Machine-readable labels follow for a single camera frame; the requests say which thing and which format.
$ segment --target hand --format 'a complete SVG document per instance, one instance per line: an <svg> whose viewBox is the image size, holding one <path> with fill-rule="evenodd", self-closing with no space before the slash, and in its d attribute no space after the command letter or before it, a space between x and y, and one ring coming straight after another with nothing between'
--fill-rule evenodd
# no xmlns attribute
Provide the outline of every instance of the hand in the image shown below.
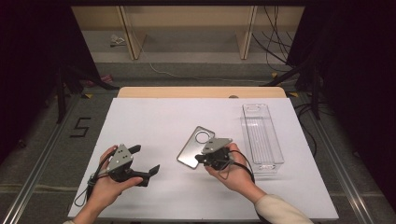
<svg viewBox="0 0 396 224"><path fill-rule="evenodd" d="M231 143L226 147L228 147L233 154L234 161L245 166L247 165L245 158L238 153L240 152L240 150L235 143ZM263 191L253 183L250 174L239 166L229 165L220 172L210 166L205 166L205 169L209 172L210 175L213 175L228 189L244 195L253 203L257 202L260 197L266 195L265 191Z"/></svg>
<svg viewBox="0 0 396 224"><path fill-rule="evenodd" d="M102 161L107 154L116 150L117 146L110 147L100 158ZM107 160L102 169L106 169L109 164ZM124 182L116 182L111 179L110 176L104 176L99 178L96 181L95 186L93 187L93 191L90 199L87 201L87 204L81 209L81 211L74 218L74 222L76 224L79 223L93 223L97 216L109 205L113 204L117 197L128 188L131 188L135 185L138 185L143 181L142 177L133 177Z"/></svg>

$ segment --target wire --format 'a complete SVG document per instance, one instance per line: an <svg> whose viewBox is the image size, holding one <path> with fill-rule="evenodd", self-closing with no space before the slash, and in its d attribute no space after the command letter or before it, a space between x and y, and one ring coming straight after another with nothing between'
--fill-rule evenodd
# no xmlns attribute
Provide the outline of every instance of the wire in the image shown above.
<svg viewBox="0 0 396 224"><path fill-rule="evenodd" d="M273 30L273 32L271 33L270 39L272 39L273 35L274 35L274 30ZM268 48L268 49L270 48L270 45L271 45L271 41L268 42L268 45L267 45L267 48ZM274 67L272 67L272 66L268 63L268 53L265 53L265 60L267 61L267 64L268 64L272 69L274 69L274 70L276 70L276 71L278 71L278 72L287 72L287 71L277 70L277 69L275 69Z"/></svg>
<svg viewBox="0 0 396 224"><path fill-rule="evenodd" d="M288 53L288 51L286 50L285 45L283 44L283 41L282 41L282 39L280 38L279 33L278 33L278 31L277 31L277 15L278 15L278 13L279 13L279 7L278 7L278 6L275 6L275 7L274 7L274 23L272 22L271 17L269 16L266 7L264 7L264 11L265 11L265 14L267 15L268 21L269 21L270 24L271 24L271 27L273 28L273 32L271 33L271 38L270 38L270 39L272 40L273 35L274 35L274 34L276 35L277 42L279 43L280 51L282 52L283 57L284 57L285 59L287 59L287 57L285 56L285 54L284 54L284 52L283 52L281 46L283 46L283 49L284 49L287 53Z"/></svg>
<svg viewBox="0 0 396 224"><path fill-rule="evenodd" d="M223 178L223 179L228 179L228 176L230 175L230 169L231 169L231 165L232 164L230 164L230 161L226 161L225 163L224 163L224 165L218 170L218 175L221 177L221 178ZM223 171L225 168L227 168L228 167L228 169L227 169L227 175L224 177L224 176L222 176L221 175L221 171Z"/></svg>
<svg viewBox="0 0 396 224"><path fill-rule="evenodd" d="M320 105L323 105L323 104L327 104L327 103L325 103L325 102L318 102L318 104L320 104ZM303 125L303 123L301 122L301 116L304 114L304 113L306 113L306 112L308 112L309 110L311 110L312 109L312 105L311 104L302 104L302 105L297 105L297 106L295 106L294 107L294 109L295 110L297 110L298 108L300 108L300 107L302 107L302 109L300 110L300 112L298 113L298 115L297 115L297 119L298 119L298 121L300 122L300 125L303 127L303 129L306 131L306 133L311 137L311 139L312 139L312 141L313 141L313 143L314 143L314 151L313 151L313 156L315 157L316 155L317 155L317 152L318 152L318 144L317 144L317 141L315 140L315 137L314 137L314 135L311 133L311 132L309 132L308 131L308 129ZM324 112L324 111L321 111L321 110L319 110L319 112L321 112L321 113L323 113L323 114L326 114L326 115L329 115L329 116L332 116L333 114L331 114L331 113L327 113L327 112Z"/></svg>
<svg viewBox="0 0 396 224"><path fill-rule="evenodd" d="M264 31L262 31L262 35L264 35L265 38L267 38L269 41L272 41L272 42L274 42L274 43L276 43L276 44L282 44L282 45L285 46L285 47L291 48L291 45L287 45L287 44L284 44L284 43L280 43L280 42L277 42L277 41L271 39L270 37L268 37L268 35L265 34Z"/></svg>
<svg viewBox="0 0 396 224"><path fill-rule="evenodd" d="M92 193L92 190L93 190L93 186L95 186L96 181L97 181L99 178L102 178L102 177L107 176L107 175L101 175L101 176L99 176L100 170L101 170L103 164L105 164L105 162L106 162L110 157L114 156L114 153L116 152L116 150L117 150L117 149L115 148L112 152L108 153L108 154L105 156L104 159L101 160L101 162L99 163L98 168L96 169L95 173L94 173L92 176L90 176L90 179L88 180L88 186L87 186L87 188L85 188L84 191L82 191L82 192L77 196L77 198L74 200L75 206L81 207L82 205L84 205L85 202L87 202L88 199L90 198L91 193ZM82 204L77 204L77 200L78 200L84 193L86 193L86 194L85 194L85 197L84 197L84 201L82 202Z"/></svg>
<svg viewBox="0 0 396 224"><path fill-rule="evenodd" d="M266 52L268 52L269 54L271 54L272 56L276 57L278 60L280 60L282 63L287 63L285 60L279 58L278 56L276 56L271 50L269 50L268 48L266 48L262 43L260 43L260 41L256 38L256 36L254 34L252 34L254 40L256 40L256 42L260 45L260 47L262 47Z"/></svg>
<svg viewBox="0 0 396 224"><path fill-rule="evenodd" d="M289 32L286 32L286 34L288 35L289 39L291 40L291 42L293 42L293 38L291 38Z"/></svg>
<svg viewBox="0 0 396 224"><path fill-rule="evenodd" d="M234 165L237 165L237 166L239 166L239 167L241 167L241 168L244 169L244 170L246 170L247 173L250 175L251 181L253 181L253 183L255 183L254 174L253 174L253 169L251 168L251 165L250 165L250 162L248 161L248 158L247 158L244 154L242 154L242 152L240 152L240 151L231 150L230 152L239 153L239 154L245 159L245 161L247 162L247 165L248 165L248 167L250 168L250 170L249 170L245 165L243 165L243 164L241 164L241 163L239 163L239 162L234 162L233 164L234 164Z"/></svg>

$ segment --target box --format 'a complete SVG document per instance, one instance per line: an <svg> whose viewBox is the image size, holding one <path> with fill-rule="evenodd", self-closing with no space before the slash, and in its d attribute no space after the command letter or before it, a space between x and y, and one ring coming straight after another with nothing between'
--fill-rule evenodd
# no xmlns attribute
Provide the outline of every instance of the box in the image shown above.
<svg viewBox="0 0 396 224"><path fill-rule="evenodd" d="M285 162L268 105L242 105L241 116L247 160L254 175L274 175Z"/></svg>

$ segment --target white object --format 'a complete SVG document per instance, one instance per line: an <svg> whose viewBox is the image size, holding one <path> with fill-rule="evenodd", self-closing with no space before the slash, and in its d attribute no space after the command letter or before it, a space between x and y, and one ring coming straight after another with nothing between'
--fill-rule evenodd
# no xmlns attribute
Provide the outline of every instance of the white object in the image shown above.
<svg viewBox="0 0 396 224"><path fill-rule="evenodd" d="M210 176L202 165L196 170L177 161L177 154L203 126L217 137L232 138L245 153L241 106L266 104L271 112L285 163L275 176L257 177L256 184L282 197L313 220L337 219L332 200L304 138L289 99L136 99L116 98L81 181L77 195L98 166L100 156L114 144L141 145L132 168L146 172L160 164L147 188L134 187L99 217L140 221L257 221L254 206ZM73 205L69 216L79 207Z"/></svg>

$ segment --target black cable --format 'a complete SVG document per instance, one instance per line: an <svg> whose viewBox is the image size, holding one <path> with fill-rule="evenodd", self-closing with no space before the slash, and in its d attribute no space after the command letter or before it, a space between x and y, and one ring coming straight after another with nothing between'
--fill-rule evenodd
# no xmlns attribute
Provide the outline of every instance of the black cable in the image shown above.
<svg viewBox="0 0 396 224"><path fill-rule="evenodd" d="M271 34L271 39L272 39L272 36L275 34L275 35L276 35L276 38L277 38L277 41L279 42L280 51L282 52L283 57L284 57L285 59L287 59L286 56L285 56L285 54L284 54L284 52L283 52L283 50L282 50L281 45L283 45L283 49L284 49L287 53L288 53L288 51L286 50L286 48L285 48L285 46L284 46L284 44L283 44L283 41L282 41L282 39L280 38L279 33L278 33L278 31L277 31L277 15L278 15L278 13L279 13L279 7L278 7L278 6L275 6L275 7L274 7L274 17L275 17L274 23L272 22L272 20L271 20L269 14L268 14L268 11L267 11L267 8L266 8L266 7L264 7L264 11L265 11L265 14L267 15L268 21L269 21L270 24L271 24L271 27L273 28L273 32L272 32L272 34Z"/></svg>
<svg viewBox="0 0 396 224"><path fill-rule="evenodd" d="M277 41L271 39L270 37L268 37L268 35L265 34L264 31L262 31L262 35L264 35L265 38L267 38L269 41L272 41L272 42L274 42L274 43L276 43L276 44L281 44L281 45L283 45L283 46L285 46L285 47L291 48L290 45L287 45L287 44L284 44L284 43L280 43L280 42L277 42Z"/></svg>
<svg viewBox="0 0 396 224"><path fill-rule="evenodd" d="M99 166L98 166L98 168L96 169L95 173L94 173L92 176L90 176L90 179L88 180L88 186L87 186L87 188L85 188L84 191L82 191L82 193L79 194L78 197L75 199L75 201L74 201L75 206L81 207L82 205L84 205L85 202L88 201L88 199L90 199L90 196L91 196L91 194L92 194L92 190L93 190L93 187L94 187L95 184L96 184L96 181L97 181L98 179L102 178L102 177L107 176L107 175L102 175L102 176L99 176L99 177L98 177L99 172L100 172L100 170L101 170L103 164L105 164L105 162L106 162L110 157L114 156L114 153L115 153L115 152L116 152L116 149L114 149L114 151L112 151L112 152L110 152L109 154L107 154L107 155L105 156L105 158L101 160L101 162L99 163ZM82 204L77 204L77 200L78 200L85 192L86 192L86 194L85 194L84 201L82 202Z"/></svg>
<svg viewBox="0 0 396 224"><path fill-rule="evenodd" d="M313 135L311 132L309 132L309 131L307 130L307 128L306 128L306 127L303 125L303 123L301 122L301 116L302 116L304 113L306 113L306 112L308 112L309 110L311 110L311 109L312 109L311 106L312 106L311 104L297 105L297 106L294 107L294 110L296 110L296 109L302 107L302 109L299 111L299 113L298 113L298 115L297 115L297 119L298 119L300 125L301 125L301 126L303 127L303 129L305 130L305 132L311 137L311 139L312 139L312 141L313 141L313 143L314 143L314 151L312 152L312 154L313 154L313 156L315 157L315 156L317 155L317 152L318 152L318 144L317 144L317 141L315 140L314 135ZM323 111L320 111L320 112L323 113L323 114L330 115L330 116L332 115L332 114L330 114L330 113L326 113L326 112L323 112Z"/></svg>
<svg viewBox="0 0 396 224"><path fill-rule="evenodd" d="M268 48L266 48L262 43L260 43L260 41L256 38L256 36L254 34L252 34L253 38L256 40L256 42L260 45L260 47L262 47L266 52L270 53L272 56L276 57L278 60L280 60L282 63L287 63L285 60L279 58L278 56L276 56L271 50L269 50Z"/></svg>
<svg viewBox="0 0 396 224"><path fill-rule="evenodd" d="M289 39L291 40L291 42L293 42L293 38L291 38L289 32L286 32L286 34L288 35Z"/></svg>
<svg viewBox="0 0 396 224"><path fill-rule="evenodd" d="M286 63L286 61L284 61L283 59L277 57L271 50L269 50L268 48L266 48L262 43L259 42L259 40L256 38L256 36L254 34L252 34L253 38L256 40L256 42L260 45L260 47L262 47L262 49L265 50L265 61L267 62L267 65L277 71L277 72L288 72L288 71L282 71L279 69L274 68L273 66L271 66L271 64L268 62L268 53L270 53L272 56L276 57L278 60L280 60L282 63Z"/></svg>
<svg viewBox="0 0 396 224"><path fill-rule="evenodd" d="M245 161L247 162L248 167L250 168L250 170L246 167L246 165L243 165L243 164L241 164L239 162L234 162L233 164L235 164L235 165L243 168L245 171L247 171L247 173L250 175L251 180L253 181L253 183L255 183L256 181L255 181L255 178L254 178L253 169L251 168L251 165L250 165L250 162L248 161L248 158L244 154L242 154L242 152L240 152L240 151L231 150L230 152L237 152L245 159Z"/></svg>

